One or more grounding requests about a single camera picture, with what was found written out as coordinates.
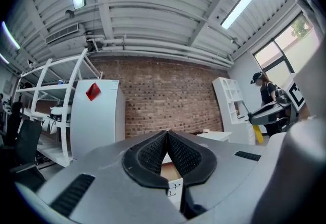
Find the white ceiling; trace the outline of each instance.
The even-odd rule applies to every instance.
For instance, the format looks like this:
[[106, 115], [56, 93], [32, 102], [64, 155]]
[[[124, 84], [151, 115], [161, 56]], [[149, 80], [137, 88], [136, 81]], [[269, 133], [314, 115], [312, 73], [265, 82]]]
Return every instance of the white ceiling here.
[[[86, 6], [75, 11], [73, 19], [67, 19], [65, 11], [74, 11], [72, 0], [17, 0], [5, 21], [22, 48], [16, 51], [1, 32], [0, 53], [8, 58], [10, 66], [16, 70], [27, 67], [27, 58], [38, 63], [56, 58], [57, 55], [45, 44], [45, 38], [60, 28], [80, 22], [87, 33], [103, 35], [106, 39], [119, 39], [126, 35], [130, 39], [165, 41], [228, 59], [229, 54], [238, 55], [237, 50], [266, 25], [288, 0], [253, 0], [225, 30], [220, 24], [237, 1], [86, 0]], [[232, 38], [237, 38], [236, 44], [231, 42]], [[68, 47], [62, 47], [61, 51], [62, 55], [70, 55]], [[182, 56], [163, 50], [156, 52], [156, 55], [160, 54], [172, 59], [187, 58], [187, 51]], [[141, 52], [141, 55], [152, 54]], [[206, 59], [198, 57], [192, 60], [195, 59], [198, 63], [210, 65]]]

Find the black pants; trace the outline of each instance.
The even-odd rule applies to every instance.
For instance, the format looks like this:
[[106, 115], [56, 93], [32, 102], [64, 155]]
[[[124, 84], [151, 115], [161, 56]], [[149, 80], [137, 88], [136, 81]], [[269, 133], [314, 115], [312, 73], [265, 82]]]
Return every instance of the black pants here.
[[265, 126], [265, 128], [267, 130], [267, 134], [268, 134], [269, 137], [271, 137], [273, 134], [281, 132], [279, 130], [279, 124], [278, 123], [266, 124], [264, 126]]

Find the chair backrest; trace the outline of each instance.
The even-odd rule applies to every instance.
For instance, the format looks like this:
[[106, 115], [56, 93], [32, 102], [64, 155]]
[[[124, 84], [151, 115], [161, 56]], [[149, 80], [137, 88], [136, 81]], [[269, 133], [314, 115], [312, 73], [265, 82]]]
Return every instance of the chair backrest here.
[[16, 162], [25, 164], [35, 161], [37, 143], [41, 132], [42, 126], [39, 123], [24, 120], [15, 144]]
[[21, 102], [15, 102], [12, 105], [11, 108], [11, 115], [9, 116], [8, 119], [8, 126], [7, 126], [7, 132], [6, 132], [6, 137], [5, 137], [5, 145], [7, 146], [14, 146], [15, 145], [15, 140], [18, 136], [18, 129], [21, 121], [21, 116], [20, 116], [20, 109], [22, 108], [22, 103]]

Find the air vent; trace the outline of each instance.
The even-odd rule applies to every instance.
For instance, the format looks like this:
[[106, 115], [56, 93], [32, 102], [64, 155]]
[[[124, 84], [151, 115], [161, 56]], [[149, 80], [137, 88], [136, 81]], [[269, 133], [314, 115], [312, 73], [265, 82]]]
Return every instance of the air vent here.
[[62, 38], [64, 36], [66, 36], [66, 35], [78, 32], [78, 27], [79, 27], [79, 23], [76, 23], [74, 25], [67, 26], [64, 29], [59, 30], [58, 32], [55, 32], [55, 33], [51, 34], [50, 36], [48, 36], [46, 38], [46, 44], [49, 44], [49, 43], [53, 42], [54, 40]]
[[80, 174], [56, 199], [51, 207], [65, 217], [69, 217], [91, 186], [95, 177]]
[[259, 159], [261, 157], [261, 155], [258, 155], [258, 154], [246, 153], [246, 152], [242, 152], [242, 151], [236, 152], [235, 155], [239, 156], [241, 158], [253, 160], [253, 161], [259, 161]]

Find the brick wall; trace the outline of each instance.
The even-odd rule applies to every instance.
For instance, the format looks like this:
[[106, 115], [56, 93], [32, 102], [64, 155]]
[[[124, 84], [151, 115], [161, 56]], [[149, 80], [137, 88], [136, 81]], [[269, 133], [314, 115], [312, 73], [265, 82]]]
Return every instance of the brick wall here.
[[126, 98], [126, 137], [162, 129], [222, 131], [211, 82], [225, 71], [161, 59], [92, 59], [103, 79], [118, 79]]

